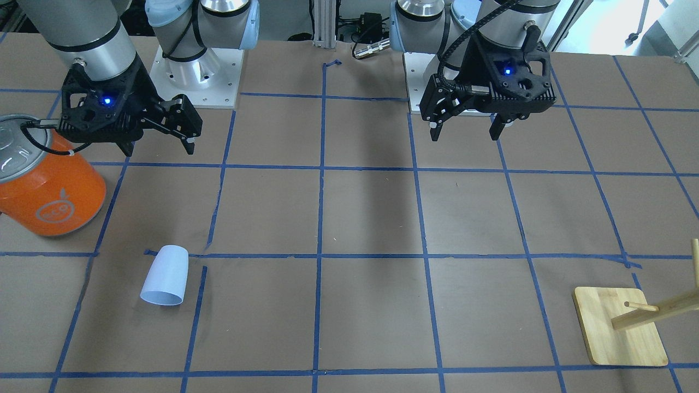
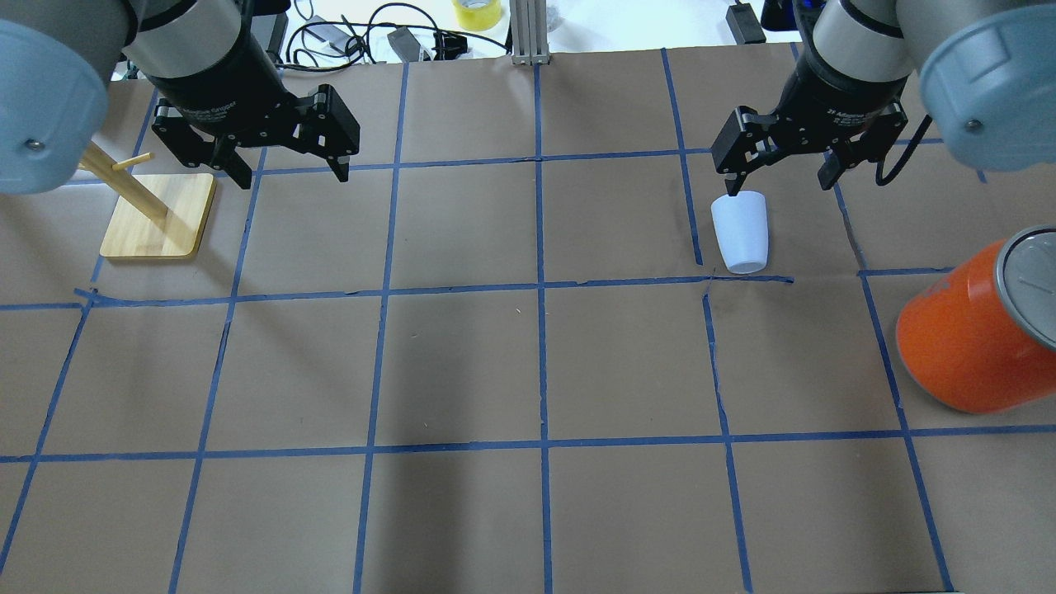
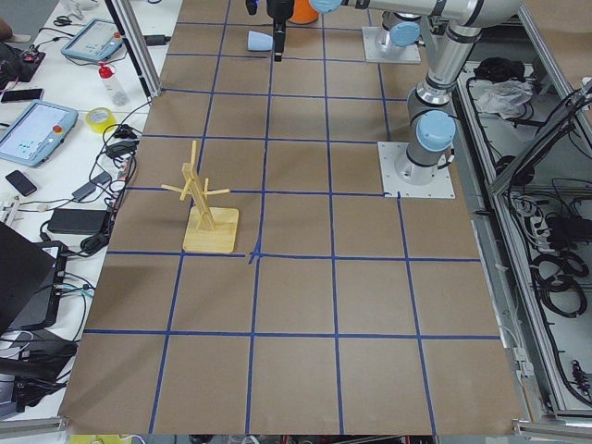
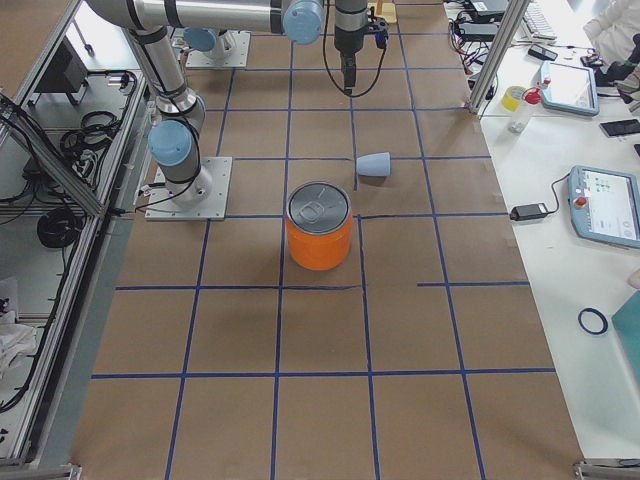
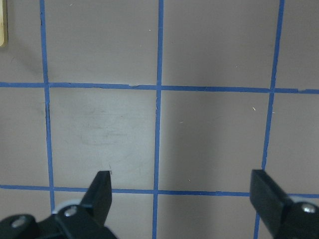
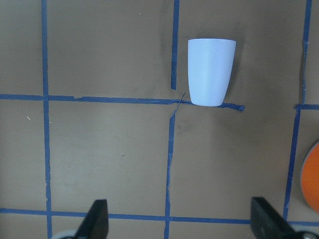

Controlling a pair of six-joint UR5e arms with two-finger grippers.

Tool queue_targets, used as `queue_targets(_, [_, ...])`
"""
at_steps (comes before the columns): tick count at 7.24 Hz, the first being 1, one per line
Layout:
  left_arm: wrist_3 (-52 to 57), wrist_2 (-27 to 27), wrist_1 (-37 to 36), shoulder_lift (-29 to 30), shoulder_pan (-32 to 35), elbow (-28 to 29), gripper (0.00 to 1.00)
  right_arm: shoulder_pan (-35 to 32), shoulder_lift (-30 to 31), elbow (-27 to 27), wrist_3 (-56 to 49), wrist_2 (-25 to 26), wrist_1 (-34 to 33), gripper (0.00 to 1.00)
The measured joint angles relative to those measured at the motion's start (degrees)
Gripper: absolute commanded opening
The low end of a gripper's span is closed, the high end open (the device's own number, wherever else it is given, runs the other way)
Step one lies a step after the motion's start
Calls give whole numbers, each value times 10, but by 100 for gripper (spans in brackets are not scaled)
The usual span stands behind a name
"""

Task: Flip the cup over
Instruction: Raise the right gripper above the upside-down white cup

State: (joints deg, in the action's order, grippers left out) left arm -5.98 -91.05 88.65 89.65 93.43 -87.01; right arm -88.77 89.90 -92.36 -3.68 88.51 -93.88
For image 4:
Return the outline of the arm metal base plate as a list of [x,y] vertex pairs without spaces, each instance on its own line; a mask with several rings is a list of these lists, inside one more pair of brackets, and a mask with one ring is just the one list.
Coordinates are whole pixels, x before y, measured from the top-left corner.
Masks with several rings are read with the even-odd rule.
[[232,163],[231,157],[202,157],[200,174],[185,193],[171,198],[170,193],[179,191],[171,183],[151,191],[145,217],[150,221],[223,220]]
[[248,31],[226,31],[217,37],[209,51],[191,50],[186,59],[187,69],[228,70],[244,69],[247,64],[251,34]]

